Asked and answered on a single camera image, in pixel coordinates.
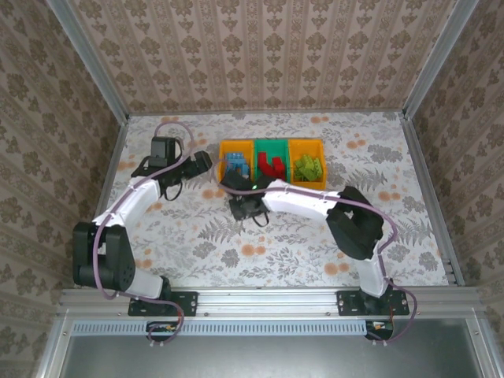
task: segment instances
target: yellow bin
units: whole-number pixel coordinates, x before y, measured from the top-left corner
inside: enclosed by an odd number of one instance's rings
[[[226,154],[231,152],[241,152],[246,163],[250,167],[250,178],[254,180],[254,140],[253,139],[225,139],[220,142],[219,160],[224,160]],[[226,164],[219,163],[220,167],[217,170],[217,178],[219,182],[226,173]]]
[[[296,181],[294,180],[294,170],[296,160],[302,155],[309,155],[311,158],[319,158],[322,165],[322,177],[316,181]],[[328,178],[328,169],[324,159],[324,145],[322,139],[289,139],[289,161],[291,165],[291,183],[299,187],[307,187],[317,191],[325,189],[325,182]]]

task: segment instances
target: patterned wallpaper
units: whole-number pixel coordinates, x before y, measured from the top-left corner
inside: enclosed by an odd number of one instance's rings
[[[43,2],[0,1],[0,376],[32,374],[117,123]]]
[[[504,1],[479,1],[414,123],[467,284],[504,345]]]
[[[456,0],[72,0],[131,113],[402,108]]]

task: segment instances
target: table surface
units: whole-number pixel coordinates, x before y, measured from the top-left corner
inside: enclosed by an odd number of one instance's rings
[[[397,113],[250,113],[132,117],[109,205],[150,152],[162,120],[187,123],[195,150],[213,161],[222,139],[320,138],[328,168],[327,190],[357,187],[398,225],[399,238],[384,251],[387,273],[411,286],[447,285],[441,255]],[[176,125],[160,135],[184,138]],[[174,195],[178,188],[170,188]],[[259,228],[235,221],[228,198],[209,174],[184,183],[174,202],[160,199],[130,235],[138,267],[167,276],[175,287],[356,286],[350,258],[338,250],[328,227],[286,213]],[[390,227],[384,226],[384,234]]]

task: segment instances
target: purple cable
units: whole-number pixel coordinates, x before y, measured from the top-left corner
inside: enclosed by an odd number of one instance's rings
[[[402,338],[405,335],[406,331],[411,327],[411,325],[413,323],[413,320],[415,319],[415,316],[417,314],[418,301],[417,301],[417,297],[415,297],[415,295],[411,291],[409,291],[408,289],[405,289],[404,287],[396,285],[387,276],[387,270],[385,269],[385,263],[384,263],[384,259],[382,257],[382,252],[385,250],[385,248],[387,248],[388,246],[390,246],[391,243],[394,242],[394,240],[397,239],[397,235],[398,235],[397,226],[395,225],[395,222],[392,220],[392,218],[390,218],[383,211],[381,211],[381,210],[379,210],[379,209],[377,209],[375,207],[372,207],[371,205],[367,205],[365,203],[362,203],[362,202],[352,201],[350,199],[345,199],[345,198],[340,198],[340,197],[323,196],[323,195],[319,195],[318,193],[312,193],[312,192],[304,191],[303,189],[296,189],[295,187],[289,187],[287,189],[282,188],[282,187],[267,187],[266,189],[257,189],[255,191],[237,191],[236,189],[231,189],[230,187],[226,187],[226,186],[222,185],[221,183],[219,183],[217,181],[216,176],[215,176],[215,172],[218,170],[218,167],[219,167],[219,165],[222,162],[225,163],[225,160],[219,160],[215,164],[215,169],[212,170],[212,177],[211,178],[214,179],[217,182],[217,186],[220,189],[222,189],[223,191],[226,191],[227,193],[229,193],[231,195],[258,195],[258,194],[261,194],[261,193],[270,193],[270,192],[274,192],[274,191],[285,191],[287,193],[294,193],[294,194],[297,194],[297,195],[305,195],[307,197],[319,198],[319,199],[324,199],[324,200],[328,200],[328,201],[341,202],[341,203],[344,203],[344,204],[347,204],[347,205],[352,205],[352,206],[360,207],[362,209],[366,209],[366,210],[372,211],[372,212],[380,215],[383,219],[385,219],[389,223],[389,225],[392,227],[392,235],[390,235],[389,238],[387,239],[387,241],[378,248],[378,261],[380,262],[380,269],[381,269],[381,272],[384,275],[384,280],[385,280],[385,282],[387,284],[391,285],[393,288],[395,288],[397,290],[404,291],[405,293],[407,293],[412,298],[412,300],[413,300],[413,312],[411,314],[411,317],[408,320],[408,323],[406,324],[406,326],[404,327],[404,329],[398,335],[392,337],[389,340],[382,340],[382,339],[380,339],[379,336],[376,336],[374,334],[373,334],[373,336],[375,336],[376,338],[378,338],[377,341],[379,343],[393,343],[394,341],[399,340],[400,338]]]
[[[103,229],[105,228],[107,223],[109,223],[110,219],[112,218],[112,215],[115,214],[115,212],[120,208],[120,206],[124,203],[124,201],[126,201],[126,198],[128,198],[139,186],[141,186],[146,181],[153,179],[156,176],[162,175],[163,173],[171,171],[172,169],[175,169],[176,167],[182,165],[192,154],[192,150],[194,148],[193,145],[195,145],[195,136],[193,135],[192,131],[190,130],[190,128],[186,124],[183,124],[182,122],[177,122],[174,120],[162,122],[154,130],[154,135],[158,135],[159,129],[167,124],[178,124],[186,129],[186,131],[189,133],[189,136],[191,138],[191,145],[189,148],[189,152],[187,153],[186,156],[182,156],[180,158],[180,160],[178,160],[177,163],[170,165],[169,167],[163,168],[160,171],[157,171],[147,177],[144,177],[138,183],[134,184],[132,187],[129,187],[123,193],[123,195],[119,198],[116,205],[110,210],[110,213],[105,217],[102,224],[99,225],[98,230],[96,230],[96,235],[94,236],[94,242],[93,242],[93,273],[94,273],[94,282],[96,283],[96,288],[102,293],[103,298],[105,298],[105,299],[112,300],[112,299],[116,298],[118,295],[123,295],[125,297],[139,299],[144,302],[166,304],[166,305],[171,305],[171,306],[174,306],[175,308],[177,308],[177,311],[180,312],[180,325],[177,328],[177,330],[173,333],[173,335],[171,335],[170,338],[168,340],[166,340],[166,342],[169,343],[173,339],[173,337],[176,336],[176,334],[178,333],[178,330],[181,328],[181,326],[183,324],[184,314],[183,314],[183,310],[180,308],[180,306],[177,305],[176,303],[170,302],[170,301],[162,301],[162,300],[156,300],[156,299],[145,298],[145,297],[137,297],[134,295],[129,295],[127,293],[119,293],[117,291],[115,291],[112,295],[107,294],[105,289],[103,288],[102,281],[100,280],[100,274],[99,274],[99,269],[98,269],[98,245],[100,242],[100,238],[102,237]]]
[[[133,298],[133,299],[136,299],[137,297],[135,297],[134,295],[131,295],[131,294],[128,294],[128,293],[123,293],[122,294],[124,297],[129,297],[129,298]],[[169,336],[165,341],[163,341],[164,344],[168,344],[170,342],[173,341],[173,339],[176,338],[176,336],[179,334],[179,332],[182,330],[182,326],[183,326],[183,321],[185,319],[185,315],[183,313],[183,310],[182,310],[182,307],[180,307],[178,304],[176,304],[175,302],[171,302],[171,301],[164,301],[164,300],[161,300],[161,299],[151,299],[151,298],[144,298],[144,297],[138,297],[139,299],[143,300],[144,302],[149,302],[149,303],[157,303],[157,304],[164,304],[164,305],[170,305],[170,306],[173,306],[176,308],[177,310],[177,313],[180,315],[180,322],[178,324],[178,327],[175,329],[175,331],[172,333],[171,336]],[[158,328],[158,327],[161,327],[161,326],[164,326],[165,324],[152,324],[149,328],[149,332],[147,333],[147,338],[149,339],[149,341],[151,341],[152,343],[157,343],[157,344],[161,344],[161,342],[157,342],[157,341],[154,341],[152,340],[152,332],[155,328]]]

